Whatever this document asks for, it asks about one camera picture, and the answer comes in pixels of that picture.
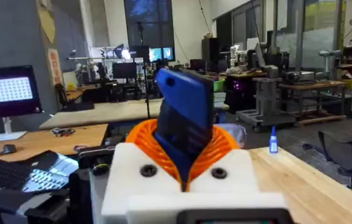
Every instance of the monitor screen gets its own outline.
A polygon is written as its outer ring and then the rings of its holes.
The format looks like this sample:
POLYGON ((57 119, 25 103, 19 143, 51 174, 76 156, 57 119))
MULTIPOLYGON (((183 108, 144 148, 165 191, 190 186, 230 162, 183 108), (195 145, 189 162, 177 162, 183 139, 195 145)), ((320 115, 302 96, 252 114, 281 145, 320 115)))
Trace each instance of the monitor screen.
POLYGON ((0 118, 41 112, 32 67, 0 68, 0 118))
POLYGON ((165 48, 163 48, 163 50, 164 50, 164 59, 167 59, 167 60, 173 60, 174 59, 173 48, 165 47, 165 48))
POLYGON ((156 60, 174 60, 174 48, 173 47, 164 47, 162 48, 164 53, 164 58, 161 55, 161 48, 150 48, 150 61, 155 62, 156 60))
POLYGON ((157 48, 157 49, 150 49, 150 61, 151 62, 155 62, 156 60, 161 60, 162 56, 161 56, 161 49, 157 48))
POLYGON ((129 63, 114 63, 113 64, 114 78, 137 78, 137 64, 129 63))

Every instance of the concrete floor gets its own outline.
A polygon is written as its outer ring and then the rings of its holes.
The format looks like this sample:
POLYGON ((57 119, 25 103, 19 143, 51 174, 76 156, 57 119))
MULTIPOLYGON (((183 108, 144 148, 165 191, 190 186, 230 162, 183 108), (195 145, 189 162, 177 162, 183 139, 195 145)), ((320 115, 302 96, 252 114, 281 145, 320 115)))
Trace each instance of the concrete floor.
MULTIPOLYGON (((242 121, 235 121, 235 115, 229 115, 227 119, 229 122, 237 123, 246 127, 248 137, 245 143, 245 149, 254 149, 257 147, 268 146, 270 133, 255 133, 252 128, 250 128, 250 125, 242 121)), ((306 142, 314 145, 320 145, 317 136, 318 130, 340 132, 352 135, 352 119, 311 124, 306 125, 304 128, 280 129, 277 131, 279 146, 289 151, 299 159, 310 164, 319 171, 323 172, 332 179, 346 185, 348 183, 348 178, 343 177, 337 172, 337 165, 332 162, 327 162, 324 156, 315 150, 304 151, 302 149, 302 144, 306 142)))

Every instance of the lab equipment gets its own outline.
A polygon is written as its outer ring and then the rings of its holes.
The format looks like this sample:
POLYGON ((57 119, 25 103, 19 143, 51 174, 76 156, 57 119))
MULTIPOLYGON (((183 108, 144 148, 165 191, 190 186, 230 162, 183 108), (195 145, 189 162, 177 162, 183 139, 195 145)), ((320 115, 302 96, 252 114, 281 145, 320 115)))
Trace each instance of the lab equipment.
POLYGON ((91 152, 113 158, 109 173, 90 171, 93 220, 292 224, 281 194, 259 191, 248 152, 213 126, 211 81, 166 69, 156 80, 164 95, 158 120, 135 126, 115 150, 91 152))

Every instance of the black stand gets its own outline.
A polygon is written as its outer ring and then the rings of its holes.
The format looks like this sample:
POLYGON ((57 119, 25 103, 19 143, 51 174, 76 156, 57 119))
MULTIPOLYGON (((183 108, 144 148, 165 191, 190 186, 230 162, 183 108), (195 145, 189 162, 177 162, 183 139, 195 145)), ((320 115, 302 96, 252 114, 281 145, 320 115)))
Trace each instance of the black stand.
MULTIPOLYGON (((143 39, 143 26, 141 25, 141 22, 137 22, 137 27, 140 32, 140 37, 141 37, 141 45, 144 44, 144 39, 143 39)), ((147 82, 147 72, 146 72, 146 60, 143 58, 143 70, 144 70, 144 83, 146 84, 146 104, 147 104, 147 117, 151 119, 150 116, 150 105, 149 105, 149 85, 147 82)))

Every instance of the cables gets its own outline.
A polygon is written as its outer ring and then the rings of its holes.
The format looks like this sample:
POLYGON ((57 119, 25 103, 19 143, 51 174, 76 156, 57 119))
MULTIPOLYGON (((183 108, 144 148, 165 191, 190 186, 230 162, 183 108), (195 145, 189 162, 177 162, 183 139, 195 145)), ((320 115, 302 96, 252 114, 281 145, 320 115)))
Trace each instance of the cables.
POLYGON ((189 59, 187 58, 187 56, 186 56, 186 53, 185 53, 184 50, 183 50, 182 44, 180 43, 180 41, 179 41, 179 39, 178 39, 178 37, 177 37, 177 34, 176 34, 175 29, 174 29, 174 34, 175 34, 176 40, 177 40, 177 42, 178 42, 178 45, 180 46, 180 49, 182 49, 182 52, 183 52, 183 54, 184 54, 184 57, 186 58, 187 62, 190 62, 190 60, 189 60, 189 59))
POLYGON ((209 33, 212 35, 211 29, 209 28, 208 22, 206 21, 205 13, 203 12, 201 0, 198 0, 198 2, 200 3, 200 6, 201 6, 201 12, 203 15, 203 19, 205 20, 206 27, 208 28, 209 33))

